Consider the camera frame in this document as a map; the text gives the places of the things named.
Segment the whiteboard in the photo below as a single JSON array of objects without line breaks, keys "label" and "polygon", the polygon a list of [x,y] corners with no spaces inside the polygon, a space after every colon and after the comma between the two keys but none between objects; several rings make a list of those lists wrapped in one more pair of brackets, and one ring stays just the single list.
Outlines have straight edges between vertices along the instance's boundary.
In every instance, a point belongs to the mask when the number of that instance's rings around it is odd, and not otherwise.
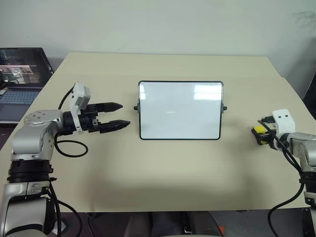
[{"label": "whiteboard", "polygon": [[221,81],[140,81],[140,138],[216,140],[221,132]]}]

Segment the white wall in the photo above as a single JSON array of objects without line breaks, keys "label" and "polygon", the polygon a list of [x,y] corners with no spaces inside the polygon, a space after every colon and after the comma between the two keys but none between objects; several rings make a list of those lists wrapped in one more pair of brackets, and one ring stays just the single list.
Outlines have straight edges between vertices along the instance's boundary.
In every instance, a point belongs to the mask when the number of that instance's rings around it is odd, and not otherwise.
[{"label": "white wall", "polygon": [[315,0],[0,0],[0,47],[267,55],[300,96],[316,65]]}]

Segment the laptop keyboard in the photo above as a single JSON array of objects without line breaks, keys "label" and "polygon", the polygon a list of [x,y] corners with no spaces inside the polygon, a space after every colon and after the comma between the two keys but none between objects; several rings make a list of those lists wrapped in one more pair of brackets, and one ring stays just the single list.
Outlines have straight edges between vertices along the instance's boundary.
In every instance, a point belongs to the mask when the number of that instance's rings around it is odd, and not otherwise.
[{"label": "laptop keyboard", "polygon": [[0,104],[25,104],[30,105],[39,91],[7,91],[0,97]]}]

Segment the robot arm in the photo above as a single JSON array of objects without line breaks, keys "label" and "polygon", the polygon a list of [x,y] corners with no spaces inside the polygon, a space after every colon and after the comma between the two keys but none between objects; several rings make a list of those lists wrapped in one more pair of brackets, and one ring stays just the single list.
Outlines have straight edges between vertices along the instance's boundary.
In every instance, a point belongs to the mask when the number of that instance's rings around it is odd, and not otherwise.
[{"label": "robot arm", "polygon": [[71,91],[71,111],[41,110],[28,114],[23,127],[13,137],[8,183],[4,187],[0,209],[0,237],[45,236],[55,223],[55,200],[48,194],[53,172],[50,160],[59,135],[74,131],[116,131],[130,124],[115,120],[100,123],[98,112],[122,108],[117,103],[88,105],[90,90],[76,83]]},{"label": "robot arm", "polygon": [[270,127],[269,131],[265,131],[263,126],[254,127],[251,131],[259,145],[268,144],[272,149],[283,151],[276,136],[300,160],[300,183],[305,184],[305,203],[310,205],[302,209],[303,234],[305,237],[316,237],[316,136],[296,132],[288,110],[277,110],[272,114],[261,119],[261,124]]}]

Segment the gray floor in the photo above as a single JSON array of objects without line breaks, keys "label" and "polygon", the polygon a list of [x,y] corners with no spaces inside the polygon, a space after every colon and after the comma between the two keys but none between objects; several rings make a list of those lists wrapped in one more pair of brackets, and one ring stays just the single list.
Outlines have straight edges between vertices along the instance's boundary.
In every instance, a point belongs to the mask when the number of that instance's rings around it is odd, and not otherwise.
[{"label": "gray floor", "polygon": [[[225,228],[226,237],[274,237],[267,221],[267,210],[255,211],[211,211],[217,224]],[[273,224],[280,237],[302,237],[301,209],[281,209],[273,214]],[[81,237],[92,237],[88,228],[87,213],[80,213],[83,221]],[[90,219],[95,237],[123,237],[131,213],[100,213]],[[72,213],[62,213],[68,228],[63,237],[74,237],[78,222]]]},{"label": "gray floor", "polygon": [[[217,224],[225,227],[226,237],[274,237],[267,221],[268,210],[248,212],[211,211]],[[280,237],[302,237],[301,209],[280,209],[272,214]]]}]

